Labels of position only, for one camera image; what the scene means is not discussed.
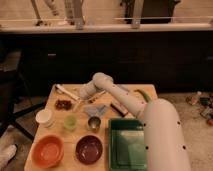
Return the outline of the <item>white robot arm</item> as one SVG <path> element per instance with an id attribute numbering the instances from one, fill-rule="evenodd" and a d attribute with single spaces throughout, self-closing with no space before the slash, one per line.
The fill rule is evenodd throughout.
<path id="1" fill-rule="evenodd" d="M 102 72 L 79 89 L 82 100 L 106 91 L 144 126 L 148 171 L 191 171 L 180 117 L 174 105 L 161 98 L 142 103 Z"/>

